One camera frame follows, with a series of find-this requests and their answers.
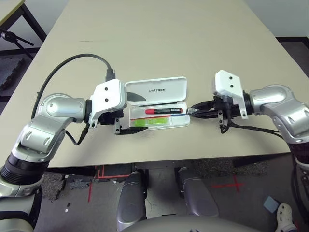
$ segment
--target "black cylindrical joint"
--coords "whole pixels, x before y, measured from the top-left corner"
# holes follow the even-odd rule
[[[309,164],[309,142],[302,144],[288,144],[292,155],[294,155],[300,163]]]
[[[245,100],[245,106],[247,110],[247,115],[252,115],[253,113],[253,108],[250,102],[250,95],[249,93],[246,93],[245,91],[243,92],[243,98]]]
[[[31,185],[42,178],[48,164],[49,162],[27,162],[16,158],[11,153],[0,172],[0,175],[6,182],[14,185]]]
[[[85,123],[89,123],[90,113],[92,112],[92,100],[86,100]]]

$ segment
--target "red pen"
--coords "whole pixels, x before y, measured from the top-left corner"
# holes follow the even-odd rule
[[[147,115],[181,114],[182,112],[183,112],[182,108],[148,109],[148,110],[145,110],[145,114],[147,114]]]

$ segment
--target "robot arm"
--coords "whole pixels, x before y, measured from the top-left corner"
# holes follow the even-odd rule
[[[66,94],[52,94],[40,102],[36,116],[23,128],[0,172],[1,229],[32,231],[35,227],[41,206],[43,174],[70,123],[85,121],[87,126],[83,136],[88,128],[95,128],[98,123],[106,124],[106,119],[109,119],[108,124],[114,125],[115,134],[146,129],[120,127],[119,118],[126,107],[126,95],[124,85],[113,79],[98,85],[86,101]]]
[[[271,85],[247,94],[242,90],[238,76],[221,70],[215,76],[213,92],[213,101],[201,102],[189,109],[191,116],[219,118],[221,132],[224,133],[228,127],[237,127],[231,122],[234,117],[248,119],[252,113],[268,115],[288,144],[297,164],[309,170],[309,108],[298,101],[288,87]],[[274,133],[273,130],[260,131]]]

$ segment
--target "table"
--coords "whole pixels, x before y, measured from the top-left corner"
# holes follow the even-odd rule
[[[21,16],[23,16],[38,37],[44,42],[47,35],[24,2],[25,0],[0,1],[0,28],[4,30],[9,29]]]
[[[64,59],[94,53],[107,59],[123,82],[173,76],[188,79],[187,104],[211,100],[211,84],[221,69],[241,77],[249,92],[271,84],[309,99],[309,81],[273,34],[241,0],[71,0],[0,116],[3,163],[47,75]],[[98,60],[81,58],[61,69],[44,96],[62,92],[89,99],[105,79]],[[236,123],[275,129],[267,116]],[[79,138],[84,124],[70,124]],[[232,128],[220,134],[217,119],[191,119],[188,127],[113,134],[113,126],[90,130],[80,146],[68,137],[50,167],[155,160],[263,155],[288,152],[284,141],[262,132]]]

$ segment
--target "black wire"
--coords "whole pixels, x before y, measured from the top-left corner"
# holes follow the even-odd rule
[[[81,134],[81,137],[79,138],[78,142],[75,141],[75,139],[73,138],[73,136],[66,130],[66,135],[71,139],[72,143],[76,146],[78,146],[79,144],[82,143],[82,141],[84,140],[84,138],[86,137],[87,133],[88,133],[88,129],[90,127],[90,124],[87,123],[85,128],[83,129],[83,132]]]
[[[39,102],[41,100],[41,97],[43,95],[43,92],[48,84],[48,82],[52,79],[52,77],[54,76],[54,74],[60,69],[62,68],[65,64],[69,63],[70,61],[74,60],[74,59],[77,59],[77,58],[81,58],[81,57],[93,57],[93,58],[97,58],[101,61],[103,61],[107,68],[108,69],[111,69],[111,65],[109,64],[109,62],[107,62],[107,60],[105,60],[104,58],[100,57],[100,56],[97,56],[97,55],[94,55],[94,54],[89,54],[89,53],[84,53],[84,54],[79,54],[79,55],[75,55],[75,56],[72,56],[68,59],[66,59],[65,61],[61,62],[57,67],[54,68],[54,70],[52,70],[52,72],[48,75],[48,77],[46,78],[46,80],[44,81],[40,91],[38,92],[38,96],[37,96],[37,99],[34,103],[34,106],[33,106],[33,110],[32,110],[32,114],[31,114],[31,119],[33,119],[35,117],[35,113],[38,109],[38,105],[39,105]]]
[[[276,135],[279,138],[283,139],[283,137],[281,135],[277,134],[279,132],[277,130],[270,130],[270,129],[259,128],[259,127],[251,127],[251,126],[241,126],[241,125],[238,125],[238,124],[236,124],[234,122],[231,122],[230,127],[240,128],[240,129],[247,129],[247,130],[252,130],[252,131],[255,130],[255,131],[265,132],[265,133]]]
[[[46,78],[46,80],[44,81],[40,91],[38,92],[38,96],[37,96],[37,99],[34,103],[34,106],[33,106],[33,109],[32,109],[32,114],[31,114],[31,119],[33,119],[35,117],[35,113],[38,109],[38,105],[39,105],[39,102],[41,100],[41,97],[43,95],[43,92],[47,86],[47,84],[49,83],[49,81],[52,79],[52,77],[55,75],[55,73],[60,69],[62,68],[65,64],[69,63],[70,61],[74,60],[74,59],[77,59],[77,58],[81,58],[81,57],[93,57],[93,58],[96,58],[96,59],[99,59],[101,60],[102,62],[104,62],[107,66],[107,71],[112,71],[112,68],[111,68],[111,65],[109,64],[109,62],[107,62],[107,60],[105,60],[104,58],[100,57],[100,56],[97,56],[97,55],[94,55],[94,54],[90,54],[90,53],[84,53],[84,54],[79,54],[79,55],[75,55],[75,56],[72,56],[68,59],[66,59],[65,61],[61,62],[57,67],[54,68],[54,70],[52,70],[52,72],[48,75],[48,77]],[[78,140],[78,142],[75,141],[75,139],[73,138],[73,136],[66,130],[66,135],[71,139],[71,141],[74,143],[74,145],[79,145],[81,144],[81,142],[83,141],[83,139],[85,138],[85,136],[87,135],[88,133],[88,129],[89,129],[90,125],[87,123],[85,128],[83,129],[83,132],[81,134],[81,137],[80,139]]]

